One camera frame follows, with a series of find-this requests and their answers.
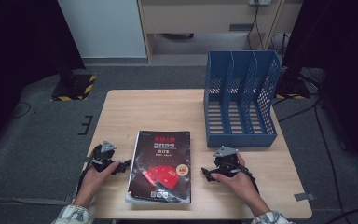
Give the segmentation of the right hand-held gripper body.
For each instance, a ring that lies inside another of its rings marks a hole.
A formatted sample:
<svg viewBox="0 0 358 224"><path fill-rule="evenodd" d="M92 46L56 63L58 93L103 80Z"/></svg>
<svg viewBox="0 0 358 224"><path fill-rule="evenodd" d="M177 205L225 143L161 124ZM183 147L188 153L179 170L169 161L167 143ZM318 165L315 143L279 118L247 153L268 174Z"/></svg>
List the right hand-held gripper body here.
<svg viewBox="0 0 358 224"><path fill-rule="evenodd" d="M245 172L245 167L238 162L237 153L236 148L221 146L213 154L216 166L213 173L233 177L238 172Z"/></svg>

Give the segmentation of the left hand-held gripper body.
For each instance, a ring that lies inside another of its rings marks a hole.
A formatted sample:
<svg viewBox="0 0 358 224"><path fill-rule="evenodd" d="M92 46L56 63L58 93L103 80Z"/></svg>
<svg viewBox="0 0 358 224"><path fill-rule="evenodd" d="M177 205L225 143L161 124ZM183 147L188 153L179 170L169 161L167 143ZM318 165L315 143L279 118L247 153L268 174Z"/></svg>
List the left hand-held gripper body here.
<svg viewBox="0 0 358 224"><path fill-rule="evenodd" d="M116 146L107 140L96 146L89 155L88 166L94 167L98 172L105 170L113 161Z"/></svg>

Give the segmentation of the blue file rack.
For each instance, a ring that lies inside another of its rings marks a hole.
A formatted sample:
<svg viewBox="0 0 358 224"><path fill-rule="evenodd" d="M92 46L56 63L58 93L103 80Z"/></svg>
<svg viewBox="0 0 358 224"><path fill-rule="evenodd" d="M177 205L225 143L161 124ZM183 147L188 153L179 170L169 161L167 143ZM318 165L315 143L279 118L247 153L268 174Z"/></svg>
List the blue file rack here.
<svg viewBox="0 0 358 224"><path fill-rule="evenodd" d="M273 50L211 51L204 88L208 147L270 147L271 101L281 72Z"/></svg>

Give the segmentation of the black and red magazine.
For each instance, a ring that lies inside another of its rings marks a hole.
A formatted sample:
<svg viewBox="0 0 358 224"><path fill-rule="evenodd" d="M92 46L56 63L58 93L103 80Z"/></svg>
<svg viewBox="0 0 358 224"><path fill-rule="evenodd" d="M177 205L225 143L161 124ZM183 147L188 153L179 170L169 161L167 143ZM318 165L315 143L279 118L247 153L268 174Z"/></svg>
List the black and red magazine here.
<svg viewBox="0 0 358 224"><path fill-rule="evenodd" d="M126 195L191 198L190 132L138 132Z"/></svg>

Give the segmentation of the person's right hand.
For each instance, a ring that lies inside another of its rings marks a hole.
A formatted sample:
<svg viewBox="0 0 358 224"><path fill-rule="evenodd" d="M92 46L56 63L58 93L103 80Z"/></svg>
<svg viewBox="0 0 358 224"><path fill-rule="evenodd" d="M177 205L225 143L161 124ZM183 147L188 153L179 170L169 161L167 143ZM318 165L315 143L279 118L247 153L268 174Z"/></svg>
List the person's right hand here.
<svg viewBox="0 0 358 224"><path fill-rule="evenodd" d="M232 190L241 199L243 199L249 207L255 205L256 202L261 199L250 177L244 172L238 172L233 177L213 173L211 174L211 177L231 187Z"/></svg>

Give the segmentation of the person's left hand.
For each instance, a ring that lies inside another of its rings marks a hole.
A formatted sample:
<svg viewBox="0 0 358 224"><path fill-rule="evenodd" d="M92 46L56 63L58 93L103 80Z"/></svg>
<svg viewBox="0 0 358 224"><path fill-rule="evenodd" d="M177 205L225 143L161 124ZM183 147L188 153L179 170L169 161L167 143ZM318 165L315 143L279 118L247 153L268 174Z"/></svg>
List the person's left hand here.
<svg viewBox="0 0 358 224"><path fill-rule="evenodd" d="M94 167L90 167L83 178L80 191L76 195L73 204L88 207L95 193L103 185L107 177L116 170L118 165L119 162L115 161L101 172L98 172Z"/></svg>

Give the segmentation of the black floor tape mark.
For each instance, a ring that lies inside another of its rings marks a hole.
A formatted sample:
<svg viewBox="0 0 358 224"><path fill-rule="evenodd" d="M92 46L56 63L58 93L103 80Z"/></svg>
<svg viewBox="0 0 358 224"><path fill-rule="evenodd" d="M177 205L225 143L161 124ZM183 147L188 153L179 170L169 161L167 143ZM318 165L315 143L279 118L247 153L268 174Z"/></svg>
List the black floor tape mark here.
<svg viewBox="0 0 358 224"><path fill-rule="evenodd" d="M81 130L78 135L87 135L90 130L90 125L92 124L93 116L92 115L85 115L84 120L81 122Z"/></svg>

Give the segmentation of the black yellow striped stand base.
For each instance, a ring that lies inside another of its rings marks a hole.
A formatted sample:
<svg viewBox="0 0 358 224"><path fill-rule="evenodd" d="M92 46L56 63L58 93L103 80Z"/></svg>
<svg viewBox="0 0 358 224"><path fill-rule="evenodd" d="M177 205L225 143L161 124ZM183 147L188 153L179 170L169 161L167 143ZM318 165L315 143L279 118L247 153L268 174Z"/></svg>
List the black yellow striped stand base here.
<svg viewBox="0 0 358 224"><path fill-rule="evenodd" d="M277 99L308 99L310 91L302 79L297 79L292 83L281 80L276 88Z"/></svg>
<svg viewBox="0 0 358 224"><path fill-rule="evenodd" d="M51 99L53 101L85 100L95 80L96 76L91 74L74 75L73 82L68 85L60 80L51 94Z"/></svg>

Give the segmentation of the grey floor tape strip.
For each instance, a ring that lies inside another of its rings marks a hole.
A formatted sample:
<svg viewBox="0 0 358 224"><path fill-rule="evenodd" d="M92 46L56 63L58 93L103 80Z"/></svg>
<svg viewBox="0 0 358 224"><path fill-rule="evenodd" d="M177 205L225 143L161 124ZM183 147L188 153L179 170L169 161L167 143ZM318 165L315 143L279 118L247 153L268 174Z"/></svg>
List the grey floor tape strip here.
<svg viewBox="0 0 358 224"><path fill-rule="evenodd" d="M71 204L71 201L60 201L60 200L51 200L51 199L32 199L32 198L0 198L0 203L67 205L67 204Z"/></svg>

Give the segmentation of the white cabinet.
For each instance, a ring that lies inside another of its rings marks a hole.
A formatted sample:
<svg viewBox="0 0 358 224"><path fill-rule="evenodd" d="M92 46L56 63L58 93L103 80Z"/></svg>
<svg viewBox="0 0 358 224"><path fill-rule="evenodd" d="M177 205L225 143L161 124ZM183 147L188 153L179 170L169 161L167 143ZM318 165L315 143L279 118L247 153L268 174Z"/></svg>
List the white cabinet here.
<svg viewBox="0 0 358 224"><path fill-rule="evenodd" d="M137 0L58 0L82 58L145 58Z"/></svg>

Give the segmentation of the black curtain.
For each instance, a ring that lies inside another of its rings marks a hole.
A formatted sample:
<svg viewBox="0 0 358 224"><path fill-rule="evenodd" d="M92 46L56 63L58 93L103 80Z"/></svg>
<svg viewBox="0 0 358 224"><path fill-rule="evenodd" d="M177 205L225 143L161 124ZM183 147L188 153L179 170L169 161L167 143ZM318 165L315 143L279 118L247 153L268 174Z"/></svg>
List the black curtain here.
<svg viewBox="0 0 358 224"><path fill-rule="evenodd" d="M70 69L84 67L58 0L0 0L0 132L24 87L58 73L50 43Z"/></svg>
<svg viewBox="0 0 358 224"><path fill-rule="evenodd" d="M358 152L358 0L303 0L283 65L286 88L303 67L325 71L323 96Z"/></svg>

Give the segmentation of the beige wooden desk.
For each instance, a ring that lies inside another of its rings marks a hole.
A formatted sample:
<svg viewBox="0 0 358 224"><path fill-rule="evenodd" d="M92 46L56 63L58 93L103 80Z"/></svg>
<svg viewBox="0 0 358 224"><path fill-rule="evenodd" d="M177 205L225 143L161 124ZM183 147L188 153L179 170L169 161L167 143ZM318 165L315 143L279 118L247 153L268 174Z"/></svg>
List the beige wooden desk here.
<svg viewBox="0 0 358 224"><path fill-rule="evenodd" d="M290 33L304 0L137 0L146 57L153 58L156 35L246 32L252 49L267 49L277 34Z"/></svg>

